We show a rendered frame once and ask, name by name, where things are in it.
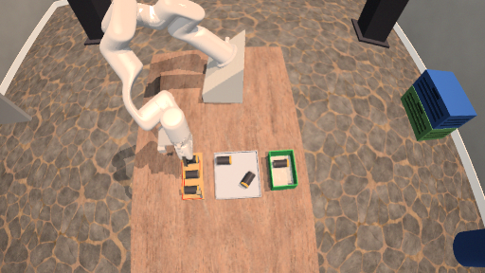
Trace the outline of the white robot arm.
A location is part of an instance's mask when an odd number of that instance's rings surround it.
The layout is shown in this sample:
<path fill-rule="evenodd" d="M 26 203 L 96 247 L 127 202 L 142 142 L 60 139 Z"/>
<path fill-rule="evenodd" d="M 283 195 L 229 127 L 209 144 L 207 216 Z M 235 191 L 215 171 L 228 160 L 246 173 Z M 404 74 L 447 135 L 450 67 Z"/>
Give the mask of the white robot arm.
<path fill-rule="evenodd" d="M 215 60 L 219 67 L 225 67 L 235 57 L 237 47 L 229 43 L 228 37 L 224 42 L 206 28 L 197 26 L 204 18 L 203 8 L 189 0 L 158 0 L 154 6 L 136 0 L 113 0 L 101 23 L 104 35 L 99 50 L 122 80 L 122 98 L 127 111 L 145 131 L 161 122 L 157 148 L 160 154 L 167 152 L 167 145 L 175 145 L 180 150 L 189 142 L 190 130 L 183 111 L 166 90 L 139 110 L 135 108 L 131 93 L 143 64 L 128 44 L 135 36 L 136 26 L 157 30 L 168 27 L 172 37 L 194 46 Z"/>

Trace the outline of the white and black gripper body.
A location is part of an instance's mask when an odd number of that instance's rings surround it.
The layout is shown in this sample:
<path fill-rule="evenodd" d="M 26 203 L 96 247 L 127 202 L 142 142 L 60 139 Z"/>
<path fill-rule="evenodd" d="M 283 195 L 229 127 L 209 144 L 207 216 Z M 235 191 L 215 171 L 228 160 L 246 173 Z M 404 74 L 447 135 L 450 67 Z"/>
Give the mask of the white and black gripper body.
<path fill-rule="evenodd" d="M 178 150 L 177 147 L 174 145 L 175 151 L 178 157 L 182 160 L 182 156 L 185 156 L 186 159 L 191 160 L 193 159 L 193 139 L 192 134 L 190 133 L 190 140 L 184 146 L 181 146 L 181 150 Z"/>

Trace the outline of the green open box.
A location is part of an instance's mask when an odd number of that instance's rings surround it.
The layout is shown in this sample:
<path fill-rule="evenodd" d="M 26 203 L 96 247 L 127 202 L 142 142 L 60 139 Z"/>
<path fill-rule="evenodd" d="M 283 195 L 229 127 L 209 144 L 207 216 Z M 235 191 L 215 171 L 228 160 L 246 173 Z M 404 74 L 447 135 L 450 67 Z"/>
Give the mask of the green open box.
<path fill-rule="evenodd" d="M 267 158 L 268 158 L 269 172 L 271 171 L 270 173 L 271 191 L 295 189 L 298 183 L 297 183 L 297 175 L 296 175 L 296 163 L 295 163 L 295 157 L 294 157 L 294 150 L 269 151 Z M 273 168 L 273 160 L 286 159 L 286 158 L 289 159 L 289 167 Z"/>

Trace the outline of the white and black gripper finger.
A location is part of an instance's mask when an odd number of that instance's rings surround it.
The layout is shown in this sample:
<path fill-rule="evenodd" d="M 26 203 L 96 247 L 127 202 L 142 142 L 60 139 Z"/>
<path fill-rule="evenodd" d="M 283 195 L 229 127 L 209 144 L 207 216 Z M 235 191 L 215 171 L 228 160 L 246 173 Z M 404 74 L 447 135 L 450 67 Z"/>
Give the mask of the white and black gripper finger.
<path fill-rule="evenodd" d="M 183 157 L 184 167 L 187 167 L 188 166 L 188 163 L 193 162 L 193 160 L 186 159 L 185 156 L 182 156 L 182 157 Z"/>

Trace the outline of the black battery with yellow end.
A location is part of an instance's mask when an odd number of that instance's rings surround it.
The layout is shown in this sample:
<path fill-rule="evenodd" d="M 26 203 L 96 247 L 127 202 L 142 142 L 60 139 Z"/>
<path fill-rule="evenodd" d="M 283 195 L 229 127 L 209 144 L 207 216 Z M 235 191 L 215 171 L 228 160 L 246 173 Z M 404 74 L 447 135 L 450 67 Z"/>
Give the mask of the black battery with yellow end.
<path fill-rule="evenodd" d="M 274 168 L 286 168 L 289 167 L 289 159 L 277 159 L 273 160 Z"/>
<path fill-rule="evenodd" d="M 248 171 L 248 173 L 246 174 L 246 176 L 242 180 L 241 185 L 245 188 L 248 188 L 249 185 L 251 184 L 251 182 L 253 181 L 253 179 L 255 178 L 255 176 L 256 175 L 254 173 Z"/>
<path fill-rule="evenodd" d="M 199 186 L 184 186 L 184 194 L 196 194 L 199 190 Z"/>
<path fill-rule="evenodd" d="M 198 162 L 198 155 L 194 155 L 192 160 L 193 160 L 193 162 L 191 162 L 191 163 L 199 163 Z M 191 163 L 188 163 L 188 164 L 191 164 Z"/>
<path fill-rule="evenodd" d="M 232 164 L 231 156 L 216 156 L 217 165 Z"/>
<path fill-rule="evenodd" d="M 199 178 L 199 170 L 183 171 L 184 179 Z"/>

